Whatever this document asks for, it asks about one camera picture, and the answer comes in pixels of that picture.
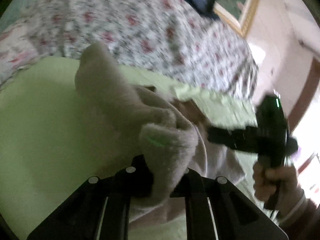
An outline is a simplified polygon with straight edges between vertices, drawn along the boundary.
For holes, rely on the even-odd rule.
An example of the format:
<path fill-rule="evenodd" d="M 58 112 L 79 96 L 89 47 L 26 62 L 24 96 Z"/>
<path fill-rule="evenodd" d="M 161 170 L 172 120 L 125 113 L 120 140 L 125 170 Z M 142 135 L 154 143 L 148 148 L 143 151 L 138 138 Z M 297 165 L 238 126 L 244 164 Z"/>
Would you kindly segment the right hand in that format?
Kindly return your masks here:
<path fill-rule="evenodd" d="M 304 196 L 294 166 L 264 169 L 257 161 L 253 166 L 253 179 L 255 197 L 265 203 L 276 193 L 276 183 L 280 184 L 276 210 L 281 216 L 288 215 Z"/>

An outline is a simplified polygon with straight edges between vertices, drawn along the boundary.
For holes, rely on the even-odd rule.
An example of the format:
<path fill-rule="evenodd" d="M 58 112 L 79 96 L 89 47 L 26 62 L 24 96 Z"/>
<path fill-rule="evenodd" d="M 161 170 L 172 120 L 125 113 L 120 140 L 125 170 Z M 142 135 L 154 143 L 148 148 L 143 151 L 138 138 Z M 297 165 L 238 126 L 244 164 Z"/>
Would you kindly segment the right forearm beige sleeve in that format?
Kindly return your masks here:
<path fill-rule="evenodd" d="M 278 212 L 277 220 L 279 227 L 291 240 L 319 239 L 319 206 L 305 195 L 287 215 L 282 216 Z"/>

